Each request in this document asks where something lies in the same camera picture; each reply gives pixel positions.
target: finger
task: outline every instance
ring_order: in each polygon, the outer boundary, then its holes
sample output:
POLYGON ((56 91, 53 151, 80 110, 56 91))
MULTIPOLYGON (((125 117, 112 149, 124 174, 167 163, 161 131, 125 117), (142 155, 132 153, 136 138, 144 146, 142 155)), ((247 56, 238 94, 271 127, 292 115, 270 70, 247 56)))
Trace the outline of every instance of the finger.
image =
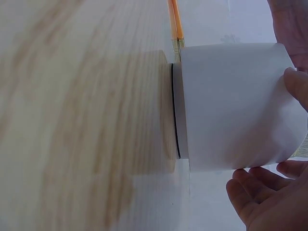
POLYGON ((286 179, 278 176, 267 169, 262 167, 254 167, 249 170, 249 173, 255 176, 259 181, 261 181, 265 186, 278 191, 286 186, 288 186, 293 180, 286 179))
POLYGON ((283 76, 287 90, 308 111, 308 75, 289 67, 283 76))
POLYGON ((294 4, 292 0, 268 0, 268 3, 272 12, 286 10, 294 4))
POLYGON ((236 180, 228 181, 227 185, 228 197, 240 219, 247 224, 249 218, 258 204, 248 195, 242 185, 236 180))
POLYGON ((286 177, 297 179, 308 167, 308 161, 287 160, 277 165, 277 171, 286 177))
POLYGON ((259 204, 275 193, 274 190, 266 187, 262 182, 243 169, 236 170, 233 173, 233 179, 237 180, 252 199, 259 204))
POLYGON ((298 67, 297 71, 305 72, 306 74, 308 74, 308 70, 304 67, 298 67))

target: white cylinder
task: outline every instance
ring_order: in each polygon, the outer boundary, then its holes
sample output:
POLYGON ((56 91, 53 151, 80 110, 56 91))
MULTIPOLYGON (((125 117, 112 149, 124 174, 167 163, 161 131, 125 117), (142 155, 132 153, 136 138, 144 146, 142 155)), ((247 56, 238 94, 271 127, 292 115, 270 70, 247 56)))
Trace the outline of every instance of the white cylinder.
POLYGON ((175 112, 191 171, 282 162, 306 137, 307 113, 282 79, 293 66, 283 45, 187 47, 181 61, 182 79, 174 78, 184 100, 175 85, 175 112))

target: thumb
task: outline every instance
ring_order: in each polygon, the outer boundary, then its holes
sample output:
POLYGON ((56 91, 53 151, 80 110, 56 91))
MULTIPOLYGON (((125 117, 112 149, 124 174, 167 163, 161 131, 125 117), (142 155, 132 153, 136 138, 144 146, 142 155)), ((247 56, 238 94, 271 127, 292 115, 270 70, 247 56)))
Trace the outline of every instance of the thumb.
POLYGON ((308 74, 289 67, 283 78, 288 92, 308 111, 308 74))

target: light wood table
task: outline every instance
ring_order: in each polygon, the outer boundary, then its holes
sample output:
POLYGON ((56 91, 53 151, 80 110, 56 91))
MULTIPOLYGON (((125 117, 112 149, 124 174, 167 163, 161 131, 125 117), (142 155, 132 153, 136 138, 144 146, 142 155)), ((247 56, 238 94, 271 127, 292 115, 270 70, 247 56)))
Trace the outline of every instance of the light wood table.
POLYGON ((187 230, 166 0, 0 0, 0 230, 187 230))

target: hand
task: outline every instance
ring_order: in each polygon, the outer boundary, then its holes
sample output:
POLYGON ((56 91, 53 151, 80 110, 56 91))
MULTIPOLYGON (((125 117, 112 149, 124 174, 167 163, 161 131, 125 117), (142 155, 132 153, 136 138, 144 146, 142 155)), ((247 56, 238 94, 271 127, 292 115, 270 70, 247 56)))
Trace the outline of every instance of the hand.
POLYGON ((295 67, 308 70, 308 1, 268 0, 277 42, 285 45, 295 67))
MULTIPOLYGON (((308 75, 288 68, 288 91, 308 109, 308 75)), ((248 231, 308 230, 308 161, 286 161, 277 170, 261 167, 236 170, 227 183, 229 199, 248 231)))

